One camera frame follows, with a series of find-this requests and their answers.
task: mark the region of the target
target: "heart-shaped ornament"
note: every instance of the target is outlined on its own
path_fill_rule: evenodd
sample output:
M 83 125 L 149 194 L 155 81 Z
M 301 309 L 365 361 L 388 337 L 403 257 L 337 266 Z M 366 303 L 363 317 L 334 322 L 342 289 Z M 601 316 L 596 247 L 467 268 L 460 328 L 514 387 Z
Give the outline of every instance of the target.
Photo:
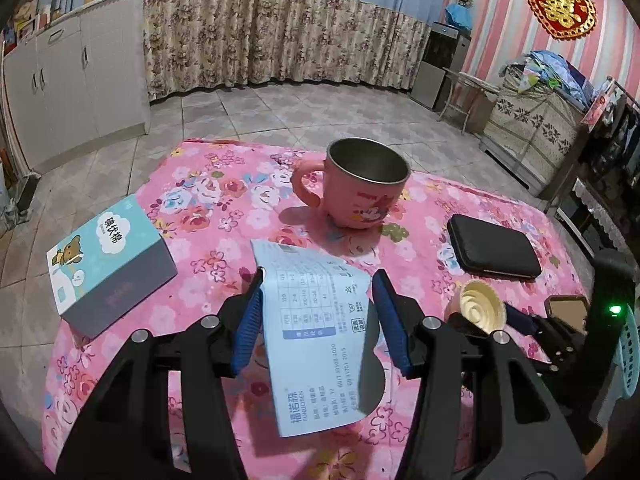
M 577 40 L 589 34 L 598 17 L 591 0 L 527 0 L 536 18 L 555 40 Z

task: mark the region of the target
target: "small cup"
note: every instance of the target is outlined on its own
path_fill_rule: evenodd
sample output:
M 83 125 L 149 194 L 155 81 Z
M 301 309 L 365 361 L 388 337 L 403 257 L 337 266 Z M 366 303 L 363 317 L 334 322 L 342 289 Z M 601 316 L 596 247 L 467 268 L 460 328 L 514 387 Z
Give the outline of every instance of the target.
M 447 317 L 459 312 L 488 334 L 503 330 L 507 311 L 495 289 L 482 280 L 469 280 L 460 287 L 447 307 Z
M 322 198 L 302 184 L 302 176 L 324 171 Z M 359 137 L 334 140 L 325 160 L 306 160 L 293 172 L 293 192 L 302 202 L 327 212 L 340 227 L 379 225 L 411 175 L 407 162 L 380 142 Z

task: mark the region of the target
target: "wall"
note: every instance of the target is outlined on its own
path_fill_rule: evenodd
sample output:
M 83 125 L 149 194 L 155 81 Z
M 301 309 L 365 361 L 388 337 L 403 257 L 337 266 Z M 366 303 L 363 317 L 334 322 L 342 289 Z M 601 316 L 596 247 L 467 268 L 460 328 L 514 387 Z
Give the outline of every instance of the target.
M 571 62 L 594 86 L 611 75 L 640 98 L 640 29 L 621 0 L 593 0 L 598 24 L 586 38 L 574 41 L 553 40 L 526 0 L 474 1 L 473 40 L 465 72 L 497 82 L 498 70 L 509 60 L 529 50 L 547 49 Z

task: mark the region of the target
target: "box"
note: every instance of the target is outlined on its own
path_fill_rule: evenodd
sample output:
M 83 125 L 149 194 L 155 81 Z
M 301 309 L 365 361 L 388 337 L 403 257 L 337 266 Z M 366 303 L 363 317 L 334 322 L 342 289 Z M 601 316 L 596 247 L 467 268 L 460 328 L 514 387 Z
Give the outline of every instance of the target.
M 133 195 L 47 252 L 58 314 L 96 337 L 177 274 L 164 240 Z

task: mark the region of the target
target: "printed table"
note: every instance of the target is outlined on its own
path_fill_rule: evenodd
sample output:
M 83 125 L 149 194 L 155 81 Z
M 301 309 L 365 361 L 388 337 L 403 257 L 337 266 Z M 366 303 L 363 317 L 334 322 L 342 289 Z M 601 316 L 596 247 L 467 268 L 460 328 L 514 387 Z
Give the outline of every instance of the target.
M 549 295 L 584 293 L 542 212 L 430 174 L 412 174 L 379 229 L 334 227 L 291 190 L 292 168 L 304 158 L 321 157 L 290 148 L 190 139 L 162 161 L 136 199 L 165 238 L 178 275 L 95 340 L 74 335 L 62 322 L 44 395 L 42 445 L 49 468 L 55 469 L 79 410 L 134 330 L 147 328 L 155 335 L 184 330 L 248 285 L 255 272 L 251 238 L 327 251 L 369 274 L 385 267 L 399 294 L 415 298 L 425 314 L 441 317 L 456 285 L 470 278 L 456 261 L 446 229 L 450 216 L 462 213 L 523 231 L 536 251 L 543 272 L 535 282 L 487 280 L 503 300 L 544 316 Z M 309 174 L 305 183 L 321 191 L 322 175 Z M 527 355 L 543 358 L 532 338 L 508 331 Z M 406 445 L 418 381 L 401 377 L 382 336 L 376 355 L 385 369 L 386 387 L 368 417 L 332 431 L 281 438 L 259 336 L 251 364 L 237 379 L 224 382 L 249 478 L 392 479 Z M 188 468 L 177 372 L 170 375 L 169 395 L 174 462 Z M 468 406 L 470 393 L 463 390 L 462 396 Z M 468 463 L 470 423 L 463 411 L 457 466 Z

